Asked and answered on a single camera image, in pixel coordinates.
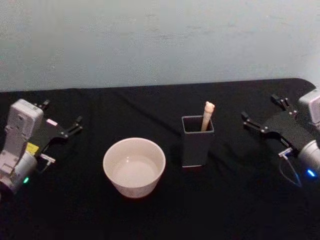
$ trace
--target black table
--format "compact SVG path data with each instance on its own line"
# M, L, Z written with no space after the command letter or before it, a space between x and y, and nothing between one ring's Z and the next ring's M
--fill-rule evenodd
M0 239L320 238L320 187L285 181L274 164L284 147L244 130L240 114L263 122L280 111L271 94L296 103L314 88L294 78L1 93L0 116L19 98L50 99L46 117L68 127L82 115L84 131L50 148L56 163L1 204ZM205 101L216 105L207 165L185 170L181 117L201 115ZM121 196L102 167L107 149L129 137L154 141L166 156L157 187L139 200Z

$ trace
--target white wall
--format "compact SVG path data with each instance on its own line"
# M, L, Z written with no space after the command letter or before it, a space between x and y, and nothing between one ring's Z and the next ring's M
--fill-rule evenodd
M319 0L1 0L2 91L299 77Z

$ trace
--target black container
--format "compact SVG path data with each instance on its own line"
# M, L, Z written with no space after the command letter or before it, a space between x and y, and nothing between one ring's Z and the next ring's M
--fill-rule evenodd
M182 117L182 167L184 168L202 166L207 162L215 130L210 119L207 130L201 131L203 118L202 115Z

